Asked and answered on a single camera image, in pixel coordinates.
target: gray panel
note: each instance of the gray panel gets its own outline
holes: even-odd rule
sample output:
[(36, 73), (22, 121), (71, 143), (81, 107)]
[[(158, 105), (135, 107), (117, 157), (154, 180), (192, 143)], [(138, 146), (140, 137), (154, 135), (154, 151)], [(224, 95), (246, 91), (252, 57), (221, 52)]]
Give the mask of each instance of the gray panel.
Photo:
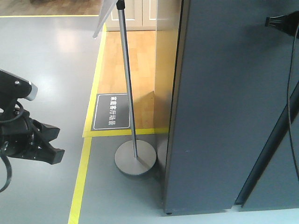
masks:
[(191, 1), (166, 212), (234, 204), (285, 105), (292, 38), (264, 27), (265, 17), (298, 6), (294, 0)]
[(93, 37), (97, 37), (100, 30), (102, 29), (105, 21), (109, 17), (110, 13), (112, 12), (113, 8), (116, 6), (117, 0), (103, 0), (101, 9), (99, 12), (99, 23), (96, 28), (96, 31), (93, 34)]
[(32, 118), (61, 128), (52, 144), (65, 149), (53, 166), (10, 159), (13, 178), (0, 195), (1, 223), (68, 222), (99, 50), (100, 39), (92, 38), (96, 23), (95, 17), (0, 18), (0, 68), (38, 86), (35, 100), (20, 101)]
[[(299, 118), (292, 125), (296, 152), (299, 146)], [(299, 207), (299, 185), (293, 164), (289, 134), (273, 155), (243, 210), (286, 209)]]

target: gray cabinet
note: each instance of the gray cabinet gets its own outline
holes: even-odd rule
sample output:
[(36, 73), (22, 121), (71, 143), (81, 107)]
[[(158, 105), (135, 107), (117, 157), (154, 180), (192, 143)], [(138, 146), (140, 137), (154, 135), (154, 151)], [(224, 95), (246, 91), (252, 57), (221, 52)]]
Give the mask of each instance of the gray cabinet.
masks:
[[(182, 2), (188, 19), (183, 13), (176, 72), (163, 84), (174, 82), (169, 141), (157, 143), (165, 170), (164, 211), (221, 211), (234, 205), (285, 107), (292, 38), (266, 28), (265, 18), (293, 12), (299, 3)], [(158, 5), (157, 27), (167, 33), (171, 28), (159, 12)]]

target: yellow floor line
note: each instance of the yellow floor line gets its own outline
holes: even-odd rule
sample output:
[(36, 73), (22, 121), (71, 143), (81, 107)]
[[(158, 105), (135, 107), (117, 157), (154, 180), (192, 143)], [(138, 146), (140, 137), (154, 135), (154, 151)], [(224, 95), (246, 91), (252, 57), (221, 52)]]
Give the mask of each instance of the yellow floor line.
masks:
[(168, 134), (168, 132), (169, 132), (168, 127), (155, 128), (155, 134)]
[(93, 77), (93, 86), (92, 86), (92, 90), (91, 90), (91, 94), (90, 94), (90, 98), (89, 98), (89, 105), (88, 105), (87, 115), (86, 115), (86, 120), (85, 120), (85, 125), (84, 125), (84, 132), (89, 132), (92, 129), (93, 113), (94, 113), (95, 101), (96, 101), (97, 93), (98, 93), (98, 86), (99, 86), (102, 62), (103, 62), (103, 57), (104, 57), (106, 33), (107, 33), (107, 28), (104, 25), (103, 31), (102, 31), (99, 54), (98, 54), (98, 60), (97, 60), (94, 77)]
[[(93, 119), (92, 116), (93, 116), (93, 111), (94, 111), (94, 107), (95, 107), (94, 106), (95, 99), (93, 99), (95, 97), (93, 97), (93, 95), (96, 94), (97, 88), (98, 88), (98, 83), (99, 83), (99, 78), (100, 78), (100, 68), (102, 65), (105, 40), (106, 40), (106, 26), (103, 27), (103, 32), (102, 32), (102, 36), (101, 36), (100, 49), (99, 49), (98, 59), (97, 59), (97, 63), (96, 63), (95, 75), (93, 78), (92, 93), (90, 96), (84, 130), (90, 130), (91, 122)], [(71, 210), (70, 210), (68, 224), (78, 224), (79, 223), (82, 198), (83, 198), (86, 174), (87, 174), (87, 169), (88, 169), (89, 155), (90, 155), (90, 150), (91, 150), (91, 143), (92, 143), (91, 137), (84, 137), (80, 165), (79, 165), (79, 169), (78, 169), (75, 190), (74, 190), (73, 199), (72, 199), (72, 203), (71, 203)]]
[(81, 160), (80, 160), (73, 200), (71, 203), (71, 211), (70, 211), (68, 224), (79, 223), (91, 144), (92, 144), (92, 138), (84, 138)]
[[(154, 128), (136, 129), (136, 134), (154, 134)], [(84, 132), (83, 137), (131, 135), (131, 129)]]
[(99, 15), (0, 15), (0, 18), (31, 18), (31, 17), (96, 17)]

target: black mount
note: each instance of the black mount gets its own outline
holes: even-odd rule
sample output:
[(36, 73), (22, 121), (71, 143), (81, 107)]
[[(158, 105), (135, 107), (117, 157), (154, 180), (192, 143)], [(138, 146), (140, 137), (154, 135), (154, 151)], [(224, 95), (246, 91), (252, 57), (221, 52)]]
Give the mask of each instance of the black mount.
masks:
[(117, 10), (124, 10), (126, 8), (125, 6), (125, 0), (118, 0), (116, 3)]
[(281, 15), (277, 17), (267, 17), (266, 27), (273, 27), (290, 36), (295, 36), (296, 28), (299, 23), (299, 11), (295, 11), (291, 14)]
[(64, 150), (49, 143), (57, 138), (60, 129), (31, 119), (30, 113), (17, 102), (18, 98), (27, 98), (34, 87), (31, 82), (0, 70), (0, 108), (3, 110), (0, 112), (0, 146), (8, 142), (5, 155), (9, 157), (60, 163)]

